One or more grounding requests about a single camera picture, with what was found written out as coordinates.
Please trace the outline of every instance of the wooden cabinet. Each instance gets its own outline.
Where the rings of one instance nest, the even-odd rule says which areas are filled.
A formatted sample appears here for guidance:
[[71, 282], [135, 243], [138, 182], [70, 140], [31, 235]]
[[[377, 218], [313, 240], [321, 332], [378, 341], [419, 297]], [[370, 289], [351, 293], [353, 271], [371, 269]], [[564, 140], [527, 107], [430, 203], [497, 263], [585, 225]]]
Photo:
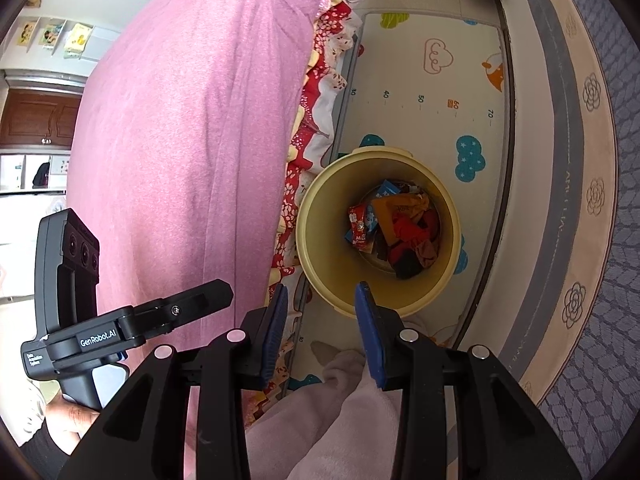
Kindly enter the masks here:
[[80, 96], [9, 90], [0, 123], [0, 146], [70, 148], [79, 106]]

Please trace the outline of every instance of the human hand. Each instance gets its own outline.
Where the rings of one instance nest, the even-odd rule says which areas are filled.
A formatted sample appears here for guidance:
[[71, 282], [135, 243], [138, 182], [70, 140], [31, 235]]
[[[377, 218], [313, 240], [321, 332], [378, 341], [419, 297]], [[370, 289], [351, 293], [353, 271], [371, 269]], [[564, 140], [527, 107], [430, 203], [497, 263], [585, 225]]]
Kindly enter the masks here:
[[51, 439], [68, 455], [76, 448], [80, 437], [89, 430], [98, 415], [99, 413], [80, 404], [67, 402], [63, 399], [62, 392], [58, 392], [45, 410]]

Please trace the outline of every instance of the plastic bucket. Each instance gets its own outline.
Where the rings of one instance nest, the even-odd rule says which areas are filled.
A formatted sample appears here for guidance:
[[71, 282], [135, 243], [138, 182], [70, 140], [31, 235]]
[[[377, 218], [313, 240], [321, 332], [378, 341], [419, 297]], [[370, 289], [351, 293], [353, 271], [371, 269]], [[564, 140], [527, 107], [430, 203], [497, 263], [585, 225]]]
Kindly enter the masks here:
[[[367, 261], [344, 239], [347, 209], [383, 180], [415, 182], [440, 216], [436, 262], [409, 280]], [[340, 313], [355, 317], [358, 282], [369, 283], [376, 303], [410, 316], [433, 301], [453, 275], [460, 256], [460, 220], [441, 181], [409, 152], [388, 146], [358, 148], [330, 164], [309, 186], [296, 227], [298, 256], [313, 288]]]

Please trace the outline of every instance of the screw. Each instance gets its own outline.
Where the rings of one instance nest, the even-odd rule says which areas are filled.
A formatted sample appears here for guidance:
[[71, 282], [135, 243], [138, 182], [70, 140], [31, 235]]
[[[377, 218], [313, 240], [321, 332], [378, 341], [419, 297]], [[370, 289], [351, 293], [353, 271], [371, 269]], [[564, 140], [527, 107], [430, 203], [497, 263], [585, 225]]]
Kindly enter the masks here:
[[154, 350], [154, 355], [158, 359], [167, 359], [174, 351], [168, 345], [161, 345]]
[[246, 334], [244, 333], [244, 330], [240, 330], [237, 328], [226, 334], [226, 339], [228, 341], [231, 341], [232, 343], [239, 343], [241, 341], [244, 341], [245, 337]]
[[418, 333], [411, 328], [405, 328], [400, 333], [400, 339], [402, 339], [402, 341], [407, 341], [408, 343], [413, 343], [414, 341], [418, 341]]
[[491, 355], [491, 352], [489, 352], [486, 346], [476, 345], [471, 349], [471, 355], [478, 359], [487, 359], [489, 355]]

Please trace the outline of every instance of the blue gripper pad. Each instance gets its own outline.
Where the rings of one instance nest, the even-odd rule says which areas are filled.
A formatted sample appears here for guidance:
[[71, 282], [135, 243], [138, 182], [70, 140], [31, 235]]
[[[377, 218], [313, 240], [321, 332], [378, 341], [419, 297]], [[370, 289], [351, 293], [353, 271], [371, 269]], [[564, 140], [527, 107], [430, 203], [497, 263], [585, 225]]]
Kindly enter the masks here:
[[275, 312], [269, 324], [269, 329], [264, 337], [262, 345], [262, 366], [260, 376], [265, 384], [268, 384], [276, 369], [276, 361], [280, 352], [282, 333], [287, 321], [287, 311], [289, 309], [289, 293], [287, 287], [278, 285], [273, 293], [270, 304], [275, 303]]
[[356, 318], [369, 364], [369, 372], [373, 380], [376, 381], [376, 385], [382, 388], [386, 382], [385, 352], [374, 321], [376, 303], [366, 282], [360, 282], [356, 286], [355, 300]]

